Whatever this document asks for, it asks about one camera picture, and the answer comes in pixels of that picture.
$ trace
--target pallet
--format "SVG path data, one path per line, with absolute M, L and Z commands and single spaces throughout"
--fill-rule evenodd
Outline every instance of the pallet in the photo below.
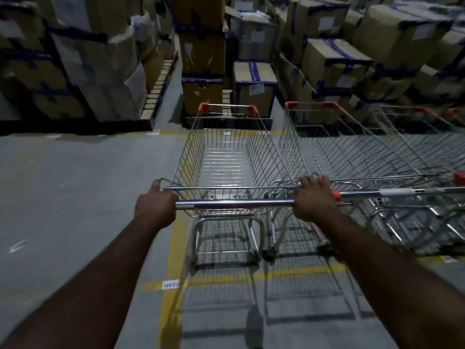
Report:
M 233 91 L 230 89 L 223 89 L 223 104 L 231 105 L 231 98 Z M 261 118 L 265 128 L 271 131 L 273 119 Z M 181 124 L 183 127 L 191 129 L 195 121 L 195 116 L 187 115 L 184 110 L 181 114 Z M 202 118 L 203 128 L 218 128 L 218 129 L 235 129 L 235 130 L 254 130 L 256 124 L 250 118 L 238 117 L 232 113 L 230 106 L 223 107 L 223 114 L 217 116 L 205 116 Z
M 139 120 L 98 122 L 95 117 L 71 120 L 37 120 L 37 121 L 0 121 L 0 135 L 34 133 L 34 134 L 78 134 L 78 135 L 110 135 L 128 132 L 152 131 L 155 117 L 160 109 L 172 73 L 176 67 L 178 53 L 173 59 L 165 60 L 154 88 L 148 94 L 146 104 Z

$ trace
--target person's left hand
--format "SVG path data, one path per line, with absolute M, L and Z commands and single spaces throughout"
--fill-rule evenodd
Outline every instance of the person's left hand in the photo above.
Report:
M 178 195 L 171 191 L 160 191 L 160 180 L 155 180 L 147 193 L 139 196 L 134 218 L 149 222 L 151 228 L 162 229 L 176 219 Z

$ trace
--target concrete floor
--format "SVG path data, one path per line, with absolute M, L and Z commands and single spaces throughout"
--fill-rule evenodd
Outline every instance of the concrete floor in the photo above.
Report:
M 155 178 L 171 178 L 187 133 L 176 117 L 180 72 L 155 134 L 0 137 L 0 341 L 113 240 Z M 276 129 L 282 113 L 276 101 Z M 171 339 L 164 348 L 396 347 L 347 272 L 331 274 L 319 257 L 188 274 L 191 223 L 181 213 L 155 239 L 116 348 L 157 348 L 160 337 Z M 431 267 L 465 289 L 462 263 Z M 182 275 L 191 285 L 159 290 Z M 195 286 L 205 278 L 217 284 Z

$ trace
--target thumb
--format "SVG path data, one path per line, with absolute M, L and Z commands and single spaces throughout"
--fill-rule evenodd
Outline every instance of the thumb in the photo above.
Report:
M 152 182 L 152 186 L 150 187 L 150 190 L 148 190 L 148 192 L 160 191 L 160 183 L 161 183 L 161 180 L 155 180 L 154 182 Z

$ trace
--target person's right arm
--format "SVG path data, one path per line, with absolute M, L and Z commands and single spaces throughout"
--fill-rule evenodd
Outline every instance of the person's right arm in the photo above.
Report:
M 341 254 L 399 348 L 465 348 L 465 295 L 343 214 L 326 178 L 301 180 L 294 214 Z

